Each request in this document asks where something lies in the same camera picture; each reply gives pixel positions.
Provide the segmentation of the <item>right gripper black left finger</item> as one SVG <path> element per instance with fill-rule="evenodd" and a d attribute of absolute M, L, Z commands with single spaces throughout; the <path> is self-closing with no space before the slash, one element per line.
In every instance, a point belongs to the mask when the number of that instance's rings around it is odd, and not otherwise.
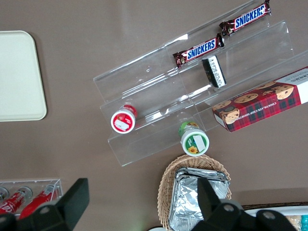
<path fill-rule="evenodd" d="M 90 202 L 89 182 L 79 178 L 58 201 L 41 204 L 18 220 L 19 231 L 72 231 Z"/>

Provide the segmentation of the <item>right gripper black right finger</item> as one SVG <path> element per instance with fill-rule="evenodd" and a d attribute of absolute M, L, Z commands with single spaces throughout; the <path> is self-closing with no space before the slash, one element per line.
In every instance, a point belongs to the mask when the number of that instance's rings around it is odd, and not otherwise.
<path fill-rule="evenodd" d="M 203 215 L 194 231 L 294 231 L 281 213 L 261 209 L 255 216 L 247 214 L 232 200 L 220 200 L 206 178 L 197 182 L 198 204 Z"/>

